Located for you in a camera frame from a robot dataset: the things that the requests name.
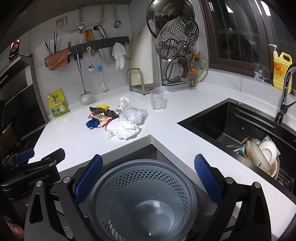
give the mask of cutting board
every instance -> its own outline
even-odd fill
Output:
[[[131,38],[131,68],[140,68],[144,84],[153,83],[152,34],[147,24]],[[140,85],[137,70],[131,71],[131,85]]]

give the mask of electrical outlet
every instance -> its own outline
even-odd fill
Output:
[[[60,28],[60,27],[65,27],[68,25],[68,18],[64,17],[64,18],[60,18],[56,21],[56,29]]]

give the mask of black sink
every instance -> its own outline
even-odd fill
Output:
[[[253,107],[227,99],[178,123],[231,155],[262,176],[296,204],[296,131]],[[227,148],[246,137],[262,140],[268,135],[281,152],[280,171],[276,180],[245,158]]]

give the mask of chrome faucet spout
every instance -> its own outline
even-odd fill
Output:
[[[290,82],[290,79],[295,71],[296,71],[296,63],[292,63],[290,65],[290,67],[288,68],[286,76],[285,76],[285,81],[284,81],[284,86],[283,86],[283,94],[281,97],[281,104],[279,106],[278,113],[275,118],[275,122],[278,124],[281,124],[283,122],[284,114],[287,113],[288,108],[296,103],[296,101],[295,101],[292,104],[286,105],[289,82]]]

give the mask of gray plastic basket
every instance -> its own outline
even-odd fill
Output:
[[[156,160],[114,167],[90,194],[89,217],[104,241],[181,241],[196,215],[191,181],[176,167]]]

